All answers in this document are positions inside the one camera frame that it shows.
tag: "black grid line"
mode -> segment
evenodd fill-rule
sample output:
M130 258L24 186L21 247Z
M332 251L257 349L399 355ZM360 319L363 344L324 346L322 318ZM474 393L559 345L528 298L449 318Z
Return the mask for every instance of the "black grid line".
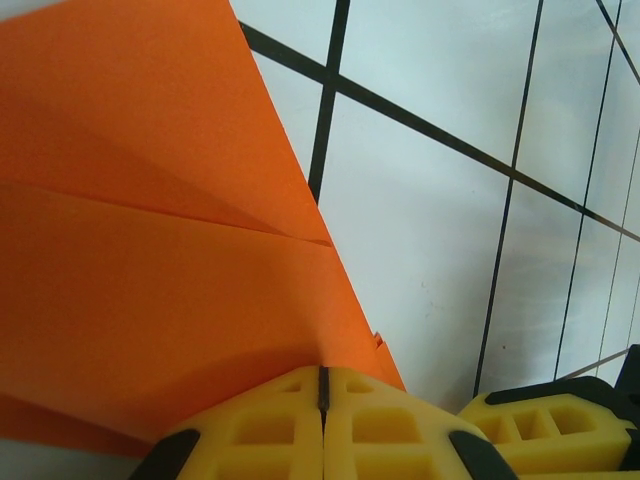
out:
M336 87L334 79L340 72L340 59L344 47L344 36L347 31L347 17L349 16L349 0L336 0L336 10L331 27L331 39L329 40L329 53L327 55L326 77L322 86L320 97L320 110L318 112L318 124L316 126L316 138L313 142L311 154L311 168L309 169L309 188L316 203L320 201L320 189L324 175L324 163L329 146L329 134L331 132L331 119L333 118L333 106L336 101Z
M629 335L627 335L627 348L631 345L631 331L633 330L633 320L636 316L636 305L638 304L638 291L640 291L640 275L638 276L638 285L636 286L636 298L633 301L633 313L631 314L631 323L629 324Z
M618 12L616 13L616 25L620 18L620 5L618 2ZM591 149L591 163L589 165L589 174L587 176L587 186L584 191L584 200L582 205L586 207L587 199L589 198L589 187L591 186L591 176L593 174L593 165L596 159L596 149L598 146L598 137L600 135L600 124L602 122L602 111L604 110L604 102L607 96L607 86L609 84L609 73L611 72L611 60L613 59L613 46L615 45L615 38L611 37L611 47L609 48L609 59L607 60L607 71L604 77L604 87L602 88L602 97L600 98L600 110L598 112L598 121L596 123L596 133L593 138L593 148ZM567 302L564 306L564 315L562 318L562 329L560 330L560 341L558 342L558 353L556 354L556 366L553 371L553 379L558 378L558 368L560 367L560 355L562 354L562 342L564 341L564 333L567 327L567 316L569 314L569 305L571 302L571 294L573 293L573 280L576 274L576 265L578 262L578 253L580 251L580 240L582 239L582 229L584 227L585 215L580 215L580 226L578 227L578 239L576 241L576 249L573 254L573 265L571 266L571 276L569 277L569 291L567 292Z
M513 147L513 157L511 158L511 168L515 170L518 162L518 152L520 150L520 139L522 138L522 127L524 125L524 117L527 110L527 100L529 98L529 87L531 86L531 73L533 72L533 61L536 54L536 43L538 41L538 32L540 30L540 19L542 17L542 7L544 0L538 0L538 9L536 10L536 19L533 24L533 35L531 36L531 48L529 50L529 61L527 63L527 75L524 81L524 89L522 93L522 104L520 105L520 116L518 118L518 128L516 130L516 139ZM487 315L484 321L484 329L482 331L482 340L480 342L480 353L478 355L478 366L476 368L476 378L473 384L473 396L475 397L480 390L480 380L482 378L482 367L484 365L484 356L487 351L487 341L489 340L489 331L491 328L491 315L493 313L493 304L496 297L496 287L498 285L498 277L500 275L500 261L502 260L502 249L504 247L504 239L507 232L507 222L509 220L509 208L511 206L511 196L513 194L513 178L509 178L507 187L507 196L504 202L504 212L502 214L502 225L500 226L500 236L498 237L498 250L496 252L496 261L493 268L493 277L491 279L491 290L489 291L489 301L487 303Z
M638 129L638 136L636 137L636 150L633 154L633 164L631 165L631 175L629 177L629 187L627 188L627 200L624 204L624 212L622 213L622 225L627 218L627 207L629 206L629 196L631 195L631 184L633 182L633 174L636 169L636 158L638 157L638 143L640 142L640 128ZM613 294L613 285L616 280L616 272L618 270L618 258L620 257L620 245L622 245L622 235L618 238L618 251L616 252L616 263L613 266L613 278L611 279L611 289L609 290L609 303L607 304L607 314L604 317L604 327L602 328L602 340L600 341L600 353L598 358L602 357L602 347L604 346L604 337L607 332L607 321L609 320L609 310L611 308L611 296Z
M282 66L288 67L305 77L315 80L319 83L323 83L328 75L325 71L325 67L315 60L310 59L302 55L301 53L293 50L291 47L284 45L283 43L274 40L273 38L258 32L254 28L243 24L243 32L245 38L249 44L249 47L256 53L263 55L270 60L279 63ZM607 227L622 233L623 235L632 238L640 242L640 235L630 232L620 225L612 222L611 220L595 213L592 210L584 207L564 196L560 192L553 190L552 188L544 185L543 183L535 180L534 178L525 175L524 173L516 170L510 165L507 165L497 158L483 152L482 150L474 147L473 145L461 140L460 138L452 135L449 132L437 127L433 123L424 120L418 115L396 105L395 103L387 100L386 98L366 89L365 87L355 83L342 75L337 75L335 78L336 92L350 98L371 110L380 113L381 115L395 120L396 122L410 128L422 135L425 135L438 143L441 143L458 153L461 153L478 163L489 167L490 169L505 175L508 178L513 178L515 182L525 185L536 192L555 200L566 207L569 207L579 213L586 215L587 217L606 225Z
M570 198L564 196L560 192L516 170L517 151L519 147L519 140L522 134L522 125L523 125L523 119L524 119L525 109L526 109L526 100L528 96L531 70L533 66L533 58L535 53L535 41L537 39L537 33L539 29L543 0L539 1L538 10L536 13L536 21L534 24L534 35L532 38L527 77L525 80L525 87L523 92L523 103L521 106L520 118L518 121L518 130L516 134L516 142L515 142L511 165L501 162L497 158L474 147L473 145L452 135L451 133L439 128L435 124L421 118L420 116L406 110L403 107L400 107L399 105L374 93L373 91L368 90L367 88L357 84L356 82L340 75L339 64L340 64L340 58L341 58L341 53L344 45L344 38L345 38L345 32L346 32L346 26L347 26L347 16L348 16L348 8L349 8L348 0L337 0L336 2L336 11L334 15L331 39L329 43L329 55L327 58L326 66L310 59L309 57L306 57L305 55L300 54L296 50L284 45L283 43L241 22L241 27L244 32L245 38L249 44L249 47L254 52L259 53L275 61L276 63L286 68L289 68L315 82L318 82L323 86L323 91L322 91L323 93L321 96L321 108L318 115L318 125L316 129L316 137L315 137L314 148L313 148L311 171L309 175L309 186L312 190L312 193L316 201L318 201L319 195L320 195L320 188L322 185L322 177L324 173L324 164L326 160L326 151L327 151L330 129L331 129L331 117L333 113L333 105L335 102L335 96L338 93L508 177L509 184L507 188L507 196L505 200L505 209L503 212L500 238L498 241L498 250L496 254L496 266L494 268L494 274L492 279L492 288L491 288L491 295L490 295L489 306L488 306L488 315L487 315L487 320L485 321L485 332L483 334L483 344L481 346L481 352L483 352L483 349L486 349L486 340L488 337L488 324L490 322L491 307L493 303L492 298L495 296L495 284L497 282L497 275L499 272L502 247L504 245L504 235L506 231L506 225L507 225L508 214L509 214L510 198L513 192L513 183L518 182L519 184L525 185L533 189L534 191L552 200L555 200L556 202L561 203L566 207L569 207L581 214L580 227L578 231L576 249L574 254L574 262L573 262L571 278L570 278L569 293L567 296L567 304L565 306L561 337L558 345L558 354L556 357L554 379L556 378L557 371L558 371L558 362L559 362L560 352L562 348L562 341L564 338L568 307L569 307L569 299L571 295L573 278L575 275L575 266L576 266L578 251L579 251L580 237L583 230L584 217L591 218L592 220L618 232L621 235L619 243L621 242L622 235L628 238L631 238L635 241L640 241L640 236L638 234L635 234L624 228L624 219L622 221L622 224L618 225L615 222L603 217L602 215L586 207L589 184L590 184L591 176L593 172L595 148L596 148L598 133L599 133L600 124L601 124L602 109L604 106L606 88L607 88L607 83L608 83L609 73L611 68L612 53L613 53L613 48L615 44L617 44L621 49L624 57L627 60L628 65L630 66L634 76L636 77L638 84L640 85L640 76L638 75L638 71L635 68L634 63L631 60L631 57L629 56L627 49L622 39L620 38L620 35L617 32L617 24L620 18L621 10L622 10L622 6L621 6L622 2L621 1L618 2L618 10L617 10L615 24L611 20L606 8L602 3L602 0L595 0L595 2L599 6L600 11L605 18L605 21L607 22L608 26L610 27L613 33L613 39L612 39L611 48L609 52L607 72L606 72L605 82L603 86L603 95L602 95L601 104L600 104L600 111L598 114L596 134L594 138L594 148L592 150L592 159L591 159L591 165L590 165L589 174L587 178L585 197L582 204L571 200ZM628 200L629 200L629 192L627 194L627 204L628 204ZM482 360L483 360L483 353L481 353L481 356L478 362L478 372L476 375L476 385L474 388L476 392L477 392L477 387L479 385L479 379L481 375Z

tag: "tile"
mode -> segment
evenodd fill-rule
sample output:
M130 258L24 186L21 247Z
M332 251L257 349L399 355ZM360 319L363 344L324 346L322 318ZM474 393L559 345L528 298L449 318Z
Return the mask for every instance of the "tile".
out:
M0 1L0 21L23 15L32 10L60 3L62 0L2 0Z
M253 58L304 176L308 178L322 85L257 53Z
M620 225L640 129L640 85L616 45L587 207Z
M138 458L102 455L0 439L0 478L113 480L128 478Z
M598 367L596 377L604 380L612 387L615 386L620 370L622 369L622 365L624 364L624 358L624 355L622 355L600 365Z
M573 277L558 376L599 360L620 234L585 217Z
M600 358L627 348L640 275L640 243L623 236Z
M640 3L636 0L623 0L618 20L618 34L629 52L631 61L640 67Z
M354 0L340 73L510 163L537 0Z
M553 380L580 214L515 184L481 391Z
M578 203L584 201L612 40L595 2L544 3L517 168Z
M345 97L320 210L409 391L471 399L506 177Z
M336 2L230 0L243 23L325 64Z

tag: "orange paper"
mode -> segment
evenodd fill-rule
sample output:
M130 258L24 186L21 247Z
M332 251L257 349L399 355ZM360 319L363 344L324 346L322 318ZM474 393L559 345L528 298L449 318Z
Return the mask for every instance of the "orange paper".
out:
M226 1L72 0L0 45L0 434L139 454L299 366L402 387Z

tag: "grid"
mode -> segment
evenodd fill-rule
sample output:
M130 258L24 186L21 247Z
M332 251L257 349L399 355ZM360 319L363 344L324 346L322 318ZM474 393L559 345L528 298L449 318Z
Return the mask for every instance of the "grid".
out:
M603 124L603 109L605 108L605 100L607 98L607 87L609 84L609 77L612 68L612 58L614 57L614 51L619 49L624 56L625 61L631 69L633 77L635 77L635 81L640 83L640 76L638 75L638 71L636 70L634 63L630 57L630 54L625 47L625 43L621 38L621 35L618 33L617 25L620 21L620 13L622 10L622 3L617 3L617 8L615 8L614 13L611 13L611 10L607 10L607 7L603 4L602 0L589 0L593 1L597 4L599 11L601 12L606 24L608 25L611 31L611 41L610 45L608 45L608 59L606 63L606 74L604 78L604 84L602 88L602 93L599 102L599 112L597 115L596 121L596 129L595 135L593 137L593 146L591 148L590 155L590 164L588 169L588 177L586 180L586 188L584 191L584 196L581 201L576 201L570 198L565 193L561 193L558 189L554 189L540 180L530 176L526 173L523 173L518 167L518 159L519 159L519 150L520 143L523 132L523 125L526 119L527 114L527 105L528 105L528 97L530 94L530 86L532 80L532 71L534 70L535 59L536 59L536 46L539 39L540 32L540 23L541 16L544 12L545 4L552 3L551 0L539 0L537 3L537 8L535 10L535 20L533 22L533 31L531 34L530 40L530 50L528 54L528 61L526 67L526 76L524 79L524 84L522 88L522 101L519 112L519 117L517 120L517 129L515 135L515 145L513 148L513 155L511 161L509 163L505 163L500 161L494 155L483 151L471 143L468 143L464 139L452 134L449 131L439 127L435 123L428 121L425 118L403 108L402 106L394 103L393 101L384 98L378 93L365 88L364 86L356 83L355 81L347 78L346 76L340 73L341 71L341 59L342 53L345 44L345 34L349 28L349 13L350 13L350 2L345 0L337 0L335 4L335 11L333 14L333 23L331 26L331 35L328 46L328 55L326 63L320 63L312 58L303 55L296 51L296 49L287 46L286 44L272 38L271 36L259 31L256 28L253 28L248 23L243 22L243 18L239 15L240 25L245 34L247 42L250 48L278 63L279 65L290 69L297 74L300 74L313 82L317 82L321 85L322 93L320 96L320 104L318 110L317 117L317 125L315 129L315 137L313 141L313 149L311 154L311 164L308 175L308 183L311 192L316 199L316 201L320 201L323 179L325 176L325 165L327 159L327 149L329 145L329 139L332 131L332 125L334 124L334 106L336 103L336 96L342 95L358 104L381 114L382 116L391 119L397 124L406 127L412 131L419 133L429 139L438 142L441 145L446 146L449 149L454 150L468 159L468 161L477 162L478 164L491 169L500 175L506 177L508 180L507 188L506 188L506 196L504 199L504 208L502 213L502 220L499 229L498 241L496 245L495 251L495 261L493 267L493 274L491 279L491 287L489 291L487 306L486 306L486 314L483 314L484 317L484 325L481 337L481 346L479 355L477 358L477 364L475 367L475 375L473 381L473 394L477 394L481 387L481 378L483 375L483 371L488 368L485 362L485 356L487 354L488 349L488 338L491 332L492 327L492 318L494 314L494 301L496 297L496 290L498 286L498 280L500 278L501 273L501 260L503 257L503 251L505 248L505 236L507 234L507 227L510 222L513 221L513 214L511 212L512 205L512 197L514 195L514 190L521 188L521 186L528 187L533 191L537 192L544 197L547 197L553 202L557 204L561 204L568 209L577 212L579 214L579 225L577 228L577 236L575 238L575 246L573 248L573 264L571 267L571 273L568 282L568 289L566 294L566 299L564 301L564 312L562 315L562 327L560 338L557 344L557 352L555 355L555 368L553 372L553 379L558 378L560 376L564 376L567 372L559 372L559 363L563 348L563 343L566 340L566 325L567 318L569 315L571 298L574 288L574 278L576 276L576 266L578 264L579 252L581 241L583 242L583 231L585 229L586 221L585 219L591 219L597 224L610 229L613 232L618 234L617 240L617 250L615 254L615 263L613 267L613 275L610 280L609 287L609 300L607 302L606 313L604 315L604 324L602 327L602 334L599 345L598 352L598 360L596 362L592 362L589 365L580 365L580 368L574 369L569 375L581 374L586 371L592 370L594 368L599 367L601 364L607 363L614 359L619 359L626 351L626 349L622 351L617 351L614 354L603 355L603 344L605 343L605 333L607 331L607 323L610 320L610 317L613 317L614 313L611 311L611 303L612 296L614 295L614 284L616 280L616 274L618 271L618 262L620 260L621 253L621 245L624 242L632 241L634 244L640 241L640 236L634 231L631 231L628 228L625 228L625 219L627 217L627 210L629 207L629 199L632 194L632 184L633 184L633 175L635 171L635 154L633 155L633 162L631 166L631 172L628 178L628 183L624 186L621 186L626 191L626 199L624 203L624 213L622 216L622 221L617 222L610 218L607 218L605 215L601 213L597 213L596 208L591 208L588 206L589 200L589 188L592 184L592 177L594 176L594 162L596 159L596 152L598 147L598 137L601 130L601 125ZM634 126L634 131L636 132L635 138L635 146L637 151L638 140L640 139L640 132L638 131L638 127L640 125ZM638 287L640 286L640 275L636 273L635 278L635 297L634 304L632 308L632 312L635 311L636 303L637 303L637 293ZM627 344L631 341L631 332L633 330L633 314L631 316L631 322L628 329L627 335Z

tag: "square cutout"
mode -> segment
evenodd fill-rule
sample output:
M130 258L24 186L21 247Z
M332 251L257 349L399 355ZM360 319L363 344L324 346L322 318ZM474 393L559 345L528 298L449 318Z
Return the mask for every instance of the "square cutout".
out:
M238 445L290 445L295 433L295 418L286 414L254 414L245 416L236 432Z
M362 380L349 380L347 382L347 392L349 393L371 393L373 388Z
M509 429L510 417L489 417L478 420L475 425L494 445L511 443L520 440L513 429Z
M353 416L355 443L420 443L413 415L402 408L369 408Z
M582 410L574 407L557 407L549 410L560 435L591 432L596 429L595 422Z
M516 422L516 427L518 427L518 432L522 440L534 440L536 438L549 438L552 436L552 433L544 423L542 414L537 410L516 413L513 416L513 420Z
M300 390L302 390L302 382L293 382L282 389L282 391L286 393L296 393Z

